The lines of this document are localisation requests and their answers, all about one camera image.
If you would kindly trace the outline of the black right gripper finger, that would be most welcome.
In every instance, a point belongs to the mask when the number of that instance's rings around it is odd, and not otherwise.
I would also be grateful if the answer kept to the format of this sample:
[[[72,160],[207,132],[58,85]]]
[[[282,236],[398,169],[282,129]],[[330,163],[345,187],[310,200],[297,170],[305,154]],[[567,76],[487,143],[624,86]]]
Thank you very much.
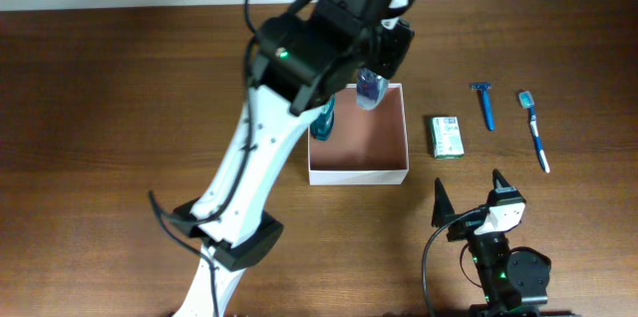
[[[515,190],[497,168],[492,171],[492,183],[495,190]]]
[[[443,182],[435,179],[435,202],[432,216],[432,227],[442,227],[456,217],[455,210],[445,190]]]

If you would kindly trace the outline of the purple foam pump bottle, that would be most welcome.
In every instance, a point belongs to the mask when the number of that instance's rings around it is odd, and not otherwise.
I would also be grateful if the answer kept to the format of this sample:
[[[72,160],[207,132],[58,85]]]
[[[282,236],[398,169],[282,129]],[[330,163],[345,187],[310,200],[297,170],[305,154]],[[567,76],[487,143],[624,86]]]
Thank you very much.
[[[389,81],[375,72],[359,70],[356,83],[357,105],[365,111],[374,110],[383,101],[388,86]]]

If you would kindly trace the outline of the blue disposable razor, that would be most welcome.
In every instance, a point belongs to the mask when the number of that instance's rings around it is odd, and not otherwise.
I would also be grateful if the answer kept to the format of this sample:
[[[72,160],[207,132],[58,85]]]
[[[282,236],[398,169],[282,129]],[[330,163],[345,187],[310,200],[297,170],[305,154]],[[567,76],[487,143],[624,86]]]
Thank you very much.
[[[493,132],[495,130],[495,121],[493,117],[491,100],[489,97],[489,90],[491,88],[491,83],[471,83],[471,89],[474,91],[478,91],[480,94],[486,127],[490,132]]]

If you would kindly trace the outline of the teal mouthwash bottle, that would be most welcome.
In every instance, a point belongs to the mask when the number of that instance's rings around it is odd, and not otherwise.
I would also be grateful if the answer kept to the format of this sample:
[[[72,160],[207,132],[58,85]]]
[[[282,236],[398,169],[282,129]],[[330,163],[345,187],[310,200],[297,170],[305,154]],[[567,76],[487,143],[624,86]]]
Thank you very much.
[[[326,142],[329,139],[334,126],[334,108],[335,97],[332,96],[322,107],[317,119],[310,125],[310,134],[315,140]]]

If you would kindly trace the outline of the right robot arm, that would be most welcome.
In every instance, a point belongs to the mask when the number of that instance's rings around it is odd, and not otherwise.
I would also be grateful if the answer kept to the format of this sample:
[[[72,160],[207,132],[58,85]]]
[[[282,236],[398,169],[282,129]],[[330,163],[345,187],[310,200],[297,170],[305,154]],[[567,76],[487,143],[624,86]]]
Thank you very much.
[[[551,260],[521,246],[511,248],[505,234],[522,222],[526,200],[498,171],[486,202],[456,213],[440,179],[435,180],[432,227],[425,251],[444,233],[449,242],[463,241],[472,255],[485,303],[473,305],[471,316],[538,316],[548,301]]]

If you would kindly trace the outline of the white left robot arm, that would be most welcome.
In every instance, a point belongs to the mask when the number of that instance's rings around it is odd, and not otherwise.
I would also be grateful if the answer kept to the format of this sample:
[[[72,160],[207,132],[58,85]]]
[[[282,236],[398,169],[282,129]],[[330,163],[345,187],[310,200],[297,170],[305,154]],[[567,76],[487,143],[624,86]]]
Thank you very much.
[[[356,74],[385,88],[413,39],[404,15],[415,1],[295,0],[253,29],[241,115],[210,186],[158,213],[176,242],[201,242],[179,315],[221,315],[243,273],[270,251],[283,227],[264,205],[291,151],[306,131],[329,134],[336,95]]]

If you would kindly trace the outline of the green white small box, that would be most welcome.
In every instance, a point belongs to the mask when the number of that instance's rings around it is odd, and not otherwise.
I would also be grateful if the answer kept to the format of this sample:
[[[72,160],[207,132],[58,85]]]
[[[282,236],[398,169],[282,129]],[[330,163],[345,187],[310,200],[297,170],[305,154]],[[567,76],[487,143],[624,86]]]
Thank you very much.
[[[465,155],[457,117],[434,117],[430,126],[435,159],[461,159]]]

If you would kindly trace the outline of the blue white toothbrush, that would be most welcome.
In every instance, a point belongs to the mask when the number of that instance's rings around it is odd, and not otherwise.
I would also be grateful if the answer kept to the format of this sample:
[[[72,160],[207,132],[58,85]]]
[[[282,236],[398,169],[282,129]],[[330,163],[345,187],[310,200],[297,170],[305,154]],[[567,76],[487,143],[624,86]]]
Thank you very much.
[[[541,168],[545,173],[550,173],[550,166],[544,151],[542,139],[537,127],[537,115],[535,111],[534,99],[530,91],[522,91],[518,94],[519,103],[528,111],[529,127],[534,139],[535,149]]]

